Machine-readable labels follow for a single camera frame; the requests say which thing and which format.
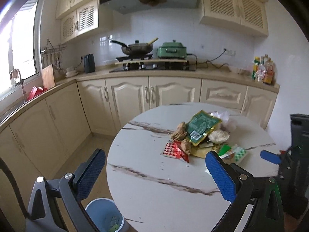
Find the blue trash bin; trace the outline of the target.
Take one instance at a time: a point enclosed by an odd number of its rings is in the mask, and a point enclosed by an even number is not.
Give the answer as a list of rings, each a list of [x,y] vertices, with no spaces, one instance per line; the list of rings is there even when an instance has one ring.
[[[99,231],[129,230],[128,222],[111,199],[94,199],[87,204],[85,210]]]

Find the green checkered white wrapper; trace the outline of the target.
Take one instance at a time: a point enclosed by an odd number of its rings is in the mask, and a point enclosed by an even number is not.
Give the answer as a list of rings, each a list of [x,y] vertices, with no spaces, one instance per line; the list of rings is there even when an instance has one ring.
[[[244,149],[243,147],[239,147],[239,146],[235,145],[230,150],[228,150],[228,152],[226,152],[225,155],[226,155],[226,157],[223,158],[223,161],[226,164],[229,164],[229,165],[231,163],[238,164],[247,155],[247,150]]]

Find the yellow green snack packet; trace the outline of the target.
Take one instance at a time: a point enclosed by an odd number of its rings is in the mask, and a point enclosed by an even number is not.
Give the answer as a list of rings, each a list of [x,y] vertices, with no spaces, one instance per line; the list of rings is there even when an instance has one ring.
[[[223,146],[221,146],[219,152],[217,152],[217,154],[219,156],[223,156],[224,154],[226,154],[229,150],[231,149],[231,147],[229,145],[224,144]]]

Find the yellow flat packet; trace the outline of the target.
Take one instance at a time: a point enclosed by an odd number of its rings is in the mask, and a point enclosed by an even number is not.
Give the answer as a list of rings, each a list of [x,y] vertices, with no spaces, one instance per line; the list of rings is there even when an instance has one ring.
[[[191,156],[195,156],[198,158],[205,159],[207,153],[210,151],[218,152],[220,150],[219,147],[213,146],[213,147],[207,147],[207,148],[201,148],[201,147],[191,147]]]

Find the brown ginger piece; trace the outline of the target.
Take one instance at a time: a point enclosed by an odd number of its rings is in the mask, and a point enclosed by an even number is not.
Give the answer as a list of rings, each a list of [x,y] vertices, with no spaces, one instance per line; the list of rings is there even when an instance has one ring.
[[[191,154],[191,143],[187,139],[181,141],[181,150],[187,155]]]

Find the white crumpled plastic bag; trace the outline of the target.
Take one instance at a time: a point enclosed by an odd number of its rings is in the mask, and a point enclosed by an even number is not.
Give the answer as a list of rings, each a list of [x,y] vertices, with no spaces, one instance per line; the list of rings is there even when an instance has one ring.
[[[237,127],[237,121],[232,119],[230,116],[230,113],[225,112],[211,112],[211,116],[219,118],[221,120],[221,123],[219,124],[219,129],[226,132],[233,132],[236,130]]]

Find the green gold snack bag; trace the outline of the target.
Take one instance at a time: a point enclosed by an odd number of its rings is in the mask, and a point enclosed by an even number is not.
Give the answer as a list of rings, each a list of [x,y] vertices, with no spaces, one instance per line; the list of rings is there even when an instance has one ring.
[[[212,116],[204,110],[195,114],[186,123],[186,138],[193,146],[199,145],[220,123],[222,120]]]

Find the brown ginger root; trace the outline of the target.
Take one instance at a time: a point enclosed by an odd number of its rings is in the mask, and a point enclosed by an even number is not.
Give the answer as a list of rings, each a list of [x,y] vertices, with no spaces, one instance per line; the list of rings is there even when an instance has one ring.
[[[185,122],[179,123],[177,129],[171,134],[171,139],[175,141],[182,141],[188,135]]]

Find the condiment bottles group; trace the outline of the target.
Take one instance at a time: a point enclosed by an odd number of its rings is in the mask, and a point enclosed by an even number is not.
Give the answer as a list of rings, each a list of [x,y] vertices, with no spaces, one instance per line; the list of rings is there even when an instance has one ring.
[[[268,55],[254,58],[252,67],[252,79],[259,82],[271,85],[274,81],[274,62]]]

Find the red dish rack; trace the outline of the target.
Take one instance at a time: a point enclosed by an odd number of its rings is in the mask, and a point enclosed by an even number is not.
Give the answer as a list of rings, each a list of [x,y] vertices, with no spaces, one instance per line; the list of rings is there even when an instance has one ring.
[[[44,93],[45,91],[47,91],[48,89],[46,87],[36,87],[34,86],[32,88],[32,90],[30,91],[27,100],[32,100],[33,98],[37,97],[38,95]]]

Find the wooden cutting board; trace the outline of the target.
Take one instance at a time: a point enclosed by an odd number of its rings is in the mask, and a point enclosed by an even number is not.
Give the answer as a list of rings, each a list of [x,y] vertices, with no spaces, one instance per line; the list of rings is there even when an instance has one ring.
[[[42,76],[43,87],[47,89],[55,87],[55,79],[52,64],[42,69],[41,76]]]

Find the white bowls on counter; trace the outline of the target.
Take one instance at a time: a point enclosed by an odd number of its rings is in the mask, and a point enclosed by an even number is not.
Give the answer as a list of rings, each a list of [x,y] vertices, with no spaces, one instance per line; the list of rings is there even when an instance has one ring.
[[[74,67],[68,67],[65,71],[65,77],[66,78],[71,78],[71,77],[75,77],[76,75],[78,75],[79,73],[75,70]]]

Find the black electric kettle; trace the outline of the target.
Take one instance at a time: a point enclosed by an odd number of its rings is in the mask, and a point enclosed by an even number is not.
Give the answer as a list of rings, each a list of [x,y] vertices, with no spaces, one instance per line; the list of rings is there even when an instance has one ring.
[[[84,72],[92,73],[95,72],[95,60],[93,54],[87,54],[83,57]]]

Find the sink faucet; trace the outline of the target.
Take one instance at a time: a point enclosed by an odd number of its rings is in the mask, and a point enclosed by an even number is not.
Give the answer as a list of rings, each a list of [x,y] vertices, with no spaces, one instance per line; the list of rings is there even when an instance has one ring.
[[[27,101],[27,93],[24,87],[24,79],[21,77],[21,72],[19,69],[13,69],[10,74],[10,80],[14,82],[14,86],[21,86],[22,93],[23,93],[23,99],[26,102]]]

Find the wall utensil rack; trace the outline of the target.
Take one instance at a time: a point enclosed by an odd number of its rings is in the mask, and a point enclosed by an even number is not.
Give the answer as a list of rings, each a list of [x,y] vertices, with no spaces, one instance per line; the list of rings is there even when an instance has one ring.
[[[46,68],[52,65],[56,70],[63,69],[63,58],[62,54],[67,49],[66,44],[53,45],[50,39],[47,39],[46,46],[40,51],[41,66]]]

